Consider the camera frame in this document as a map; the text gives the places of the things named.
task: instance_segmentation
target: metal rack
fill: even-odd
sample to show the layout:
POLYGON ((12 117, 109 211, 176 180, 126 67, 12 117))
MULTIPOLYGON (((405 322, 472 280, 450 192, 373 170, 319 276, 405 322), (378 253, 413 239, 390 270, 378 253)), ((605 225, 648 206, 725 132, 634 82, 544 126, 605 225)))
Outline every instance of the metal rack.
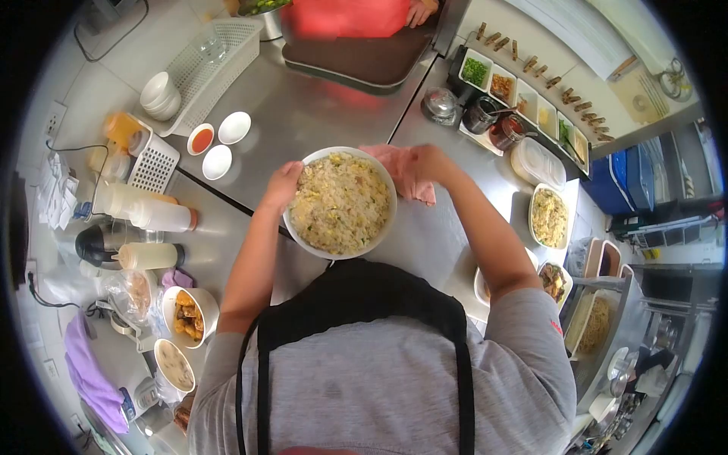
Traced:
POLYGON ((621 293, 617 312, 602 348, 595 355, 572 363, 577 383, 577 414, 583 414, 589 411, 594 398, 606 386, 606 369, 617 349, 628 347, 632 352, 639 348, 649 324, 650 311, 642 302, 642 289, 633 276, 574 278, 574 286, 574 299, 562 324, 564 332, 571 325, 576 303, 585 291, 589 293, 598 289, 610 289, 621 293))

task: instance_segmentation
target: hand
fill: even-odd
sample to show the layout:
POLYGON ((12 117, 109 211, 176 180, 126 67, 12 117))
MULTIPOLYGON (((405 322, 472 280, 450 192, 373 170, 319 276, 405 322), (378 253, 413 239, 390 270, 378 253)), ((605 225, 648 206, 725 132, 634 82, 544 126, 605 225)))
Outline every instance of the hand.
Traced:
POLYGON ((438 10, 437 0, 410 0, 410 10, 407 13, 405 27, 415 28, 424 24, 424 21, 438 10))
POLYGON ((259 207, 270 207, 283 214, 285 206, 296 196, 296 184, 304 163, 300 161, 289 161, 279 170, 276 170, 268 181, 268 189, 263 195, 259 207))
POLYGON ((412 147, 413 167, 417 181, 437 182, 445 185, 447 178, 456 169, 455 163, 445 152, 432 144, 412 147))

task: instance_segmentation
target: gray t-shirt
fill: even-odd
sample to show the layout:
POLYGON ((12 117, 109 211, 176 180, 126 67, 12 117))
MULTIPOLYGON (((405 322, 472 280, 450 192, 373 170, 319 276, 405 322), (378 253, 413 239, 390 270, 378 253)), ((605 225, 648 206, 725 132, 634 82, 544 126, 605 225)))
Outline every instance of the gray t-shirt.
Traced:
MULTIPOLYGON (((576 387, 558 311, 542 290, 498 301, 486 339, 468 320, 479 454, 555 454, 569 442, 576 387)), ((208 347, 189 420, 193 454, 238 454, 235 373, 243 335, 208 347)), ((245 448, 258 452, 255 334, 242 364, 245 448)), ((419 321, 389 317, 286 344, 270 357, 271 453, 291 446, 368 454, 457 454, 454 345, 419 321)))

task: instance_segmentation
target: stack of white bowls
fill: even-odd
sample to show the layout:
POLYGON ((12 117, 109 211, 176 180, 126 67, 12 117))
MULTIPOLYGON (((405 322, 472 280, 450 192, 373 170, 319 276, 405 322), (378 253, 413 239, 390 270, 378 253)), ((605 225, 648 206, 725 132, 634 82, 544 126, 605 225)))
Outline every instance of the stack of white bowls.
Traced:
POLYGON ((166 71, 155 75, 146 83, 139 99, 144 110, 161 122, 171 119, 182 104, 182 95, 166 71))

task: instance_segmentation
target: blue cooler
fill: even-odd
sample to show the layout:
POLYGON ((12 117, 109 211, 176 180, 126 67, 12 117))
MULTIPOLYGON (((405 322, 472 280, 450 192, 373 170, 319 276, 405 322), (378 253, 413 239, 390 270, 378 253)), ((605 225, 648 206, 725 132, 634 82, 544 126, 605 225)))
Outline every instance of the blue cooler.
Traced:
POLYGON ((624 150, 614 152, 591 162, 592 179, 583 181, 584 190, 594 199, 597 206, 607 215, 632 213, 627 195, 627 154, 624 150))
POLYGON ((627 192, 637 210, 654 209, 652 161, 642 144, 627 149, 627 192))

